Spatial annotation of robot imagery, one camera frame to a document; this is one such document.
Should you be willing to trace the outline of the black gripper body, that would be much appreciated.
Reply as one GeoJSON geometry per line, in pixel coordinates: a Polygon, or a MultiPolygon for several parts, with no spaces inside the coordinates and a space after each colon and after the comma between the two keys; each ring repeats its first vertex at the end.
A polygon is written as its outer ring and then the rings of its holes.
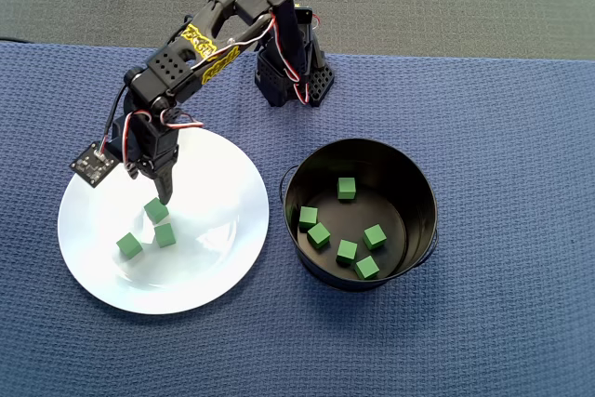
{"type": "Polygon", "coordinates": [[[116,118],[111,131],[110,152],[123,163],[129,177],[171,179],[179,152],[176,129],[163,125],[150,112],[137,110],[116,118]]]}

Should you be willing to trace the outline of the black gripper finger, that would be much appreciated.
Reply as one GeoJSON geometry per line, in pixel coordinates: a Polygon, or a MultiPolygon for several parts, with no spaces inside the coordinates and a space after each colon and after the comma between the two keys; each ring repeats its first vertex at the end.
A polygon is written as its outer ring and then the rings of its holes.
{"type": "Polygon", "coordinates": [[[167,205],[173,195],[173,166],[167,164],[155,171],[154,184],[163,205],[167,205]]]}

